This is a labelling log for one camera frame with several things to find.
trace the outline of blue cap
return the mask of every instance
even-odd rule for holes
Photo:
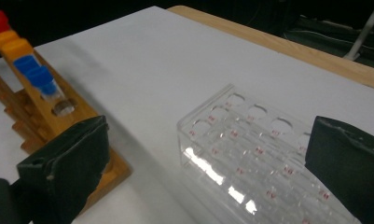
[[[27,72],[33,68],[39,67],[38,62],[35,60],[33,55],[26,55],[15,60],[14,65],[18,70],[26,76]]]
[[[41,93],[51,95],[56,91],[56,85],[53,82],[53,76],[45,65],[31,69],[26,73],[27,79],[30,83],[38,89]]]

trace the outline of white table surface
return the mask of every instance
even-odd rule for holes
[[[75,223],[218,222],[181,184],[175,125],[228,83],[310,126],[325,116],[374,135],[373,89],[161,8],[36,50],[107,116],[110,144],[132,167]],[[1,59],[0,75],[21,88]],[[3,109],[0,177],[12,183],[27,155]]]

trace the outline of wooden test tube rack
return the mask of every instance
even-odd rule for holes
[[[18,78],[23,90],[14,92],[0,77],[0,101],[6,107],[5,112],[15,120],[12,129],[24,142],[21,148],[28,154],[40,149],[48,141],[68,129],[73,123],[98,116],[98,113],[45,61],[37,52],[35,57],[50,73],[64,94],[75,103],[72,118],[57,117],[45,102],[39,91],[16,69],[12,62],[5,58],[7,64]],[[110,147],[110,162],[107,164],[97,189],[89,196],[81,213],[99,201],[131,173],[127,163]]]

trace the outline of yellow cap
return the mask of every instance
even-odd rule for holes
[[[19,59],[21,56],[32,54],[34,51],[30,43],[24,38],[7,42],[0,50],[3,52],[4,56],[12,62]]]
[[[19,39],[19,36],[15,31],[9,30],[0,33],[0,48],[7,42],[15,39]]]

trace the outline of plastic rack compartment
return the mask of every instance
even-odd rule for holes
[[[187,187],[222,221],[359,223],[305,168],[311,129],[229,84],[177,123]]]

